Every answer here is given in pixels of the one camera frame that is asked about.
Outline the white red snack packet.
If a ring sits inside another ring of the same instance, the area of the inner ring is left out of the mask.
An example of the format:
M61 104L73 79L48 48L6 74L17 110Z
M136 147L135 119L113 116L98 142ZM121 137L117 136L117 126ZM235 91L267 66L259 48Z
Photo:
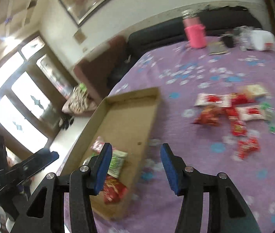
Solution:
M198 94L194 105L195 106L215 105L223 108L232 106L231 97L229 94L217 95L217 94L207 94L207 93Z

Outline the white green snack packet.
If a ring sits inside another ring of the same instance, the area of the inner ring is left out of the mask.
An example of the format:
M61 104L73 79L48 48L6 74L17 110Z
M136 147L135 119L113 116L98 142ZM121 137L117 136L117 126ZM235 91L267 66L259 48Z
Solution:
M113 149L112 159L109 165L108 174L114 178L118 178L126 160L127 153Z

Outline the pink snack packet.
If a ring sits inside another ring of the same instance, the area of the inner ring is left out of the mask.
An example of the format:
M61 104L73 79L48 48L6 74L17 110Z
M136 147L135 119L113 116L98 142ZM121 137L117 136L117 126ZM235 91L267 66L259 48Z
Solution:
M98 136L95 140L95 142L91 145L90 149L96 153L99 154L101 150L103 149L105 144L104 139L101 136Z

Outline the purple floral tablecloth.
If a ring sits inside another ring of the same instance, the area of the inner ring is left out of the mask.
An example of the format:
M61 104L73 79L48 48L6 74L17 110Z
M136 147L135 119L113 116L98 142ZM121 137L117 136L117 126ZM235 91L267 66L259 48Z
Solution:
M123 151L91 196L96 232L275 232L275 44L145 53L103 99L63 174Z

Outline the bright red snack packet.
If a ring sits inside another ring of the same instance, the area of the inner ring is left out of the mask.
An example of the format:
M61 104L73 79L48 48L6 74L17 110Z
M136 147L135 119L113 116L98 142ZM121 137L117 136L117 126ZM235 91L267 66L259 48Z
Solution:
M230 100L232 105L242 105L242 104L249 104L254 103L255 100L248 97L244 93L231 93Z

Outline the green clear candy packet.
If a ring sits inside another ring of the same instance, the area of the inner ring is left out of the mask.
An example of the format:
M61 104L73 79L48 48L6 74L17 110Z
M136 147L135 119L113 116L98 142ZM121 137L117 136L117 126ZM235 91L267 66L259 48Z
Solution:
M268 102L262 102L260 104L262 111L265 114L265 121L268 124L268 129L271 134L275 135L275 110Z

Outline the beige cracker packet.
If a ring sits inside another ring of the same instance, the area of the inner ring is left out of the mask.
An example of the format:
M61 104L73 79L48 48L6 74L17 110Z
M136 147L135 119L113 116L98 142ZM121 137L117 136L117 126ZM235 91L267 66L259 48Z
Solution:
M250 99L266 96L268 91L261 84L252 84L242 87L242 92Z

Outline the dark red brown snack packet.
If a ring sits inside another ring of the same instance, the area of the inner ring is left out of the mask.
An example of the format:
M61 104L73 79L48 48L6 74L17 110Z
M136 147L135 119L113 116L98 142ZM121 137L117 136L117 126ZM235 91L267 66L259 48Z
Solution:
M206 106L200 115L194 120L193 124L219 126L219 117L224 114L224 109L215 105Z

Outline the red small snack packet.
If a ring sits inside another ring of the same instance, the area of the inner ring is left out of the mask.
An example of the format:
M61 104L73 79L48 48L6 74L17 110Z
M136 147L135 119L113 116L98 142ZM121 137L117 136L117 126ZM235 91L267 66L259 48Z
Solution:
M248 137L238 141L237 156L242 160L246 159L249 154L259 150L260 145L256 137Z

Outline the black small pouch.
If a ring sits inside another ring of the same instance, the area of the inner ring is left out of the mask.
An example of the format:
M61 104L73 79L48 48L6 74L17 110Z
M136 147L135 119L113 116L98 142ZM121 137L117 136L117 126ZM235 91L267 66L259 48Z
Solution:
M234 46L235 46L235 39L234 39L234 35L232 33L224 33L221 36L221 41L224 43L224 45L227 48L234 48Z

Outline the clear plastic bag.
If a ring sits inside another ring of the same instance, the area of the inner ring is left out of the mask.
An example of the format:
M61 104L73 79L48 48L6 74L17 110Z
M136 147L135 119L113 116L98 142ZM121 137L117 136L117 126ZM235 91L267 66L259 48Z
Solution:
M235 40L242 51L254 50L251 40L251 34L254 28L252 26L239 26L234 28Z

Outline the white cup lying down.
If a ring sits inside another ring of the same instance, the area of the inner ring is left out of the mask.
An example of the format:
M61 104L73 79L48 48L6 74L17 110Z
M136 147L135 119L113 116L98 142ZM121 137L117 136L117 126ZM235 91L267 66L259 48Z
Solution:
M270 51L274 49L275 36L266 30L252 30L250 32L250 47L252 50Z

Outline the small dark notebook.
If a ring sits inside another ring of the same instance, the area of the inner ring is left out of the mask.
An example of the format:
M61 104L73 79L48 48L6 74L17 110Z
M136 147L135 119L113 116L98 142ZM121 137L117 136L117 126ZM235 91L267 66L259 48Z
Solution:
M209 55L221 55L228 53L228 48L222 41L217 41L208 44L208 52Z

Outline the pink sleeved water bottle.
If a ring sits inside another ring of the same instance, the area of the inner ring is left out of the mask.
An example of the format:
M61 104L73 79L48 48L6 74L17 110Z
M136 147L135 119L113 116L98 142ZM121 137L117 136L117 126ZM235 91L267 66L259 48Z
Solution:
M195 49L205 48L207 46L206 30L197 12L193 10L184 10L182 12L182 19L184 31L190 46Z

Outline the shallow cardboard box tray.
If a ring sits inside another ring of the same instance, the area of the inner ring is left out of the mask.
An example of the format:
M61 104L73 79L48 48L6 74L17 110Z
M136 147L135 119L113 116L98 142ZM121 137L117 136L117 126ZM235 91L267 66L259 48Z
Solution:
M92 154L91 145L102 137L114 148L127 152L119 179L127 193L119 203L106 205L103 193L90 198L93 211L106 220L124 217L144 165L149 136L160 104L157 87L117 94L103 99L63 163L61 175L81 166Z

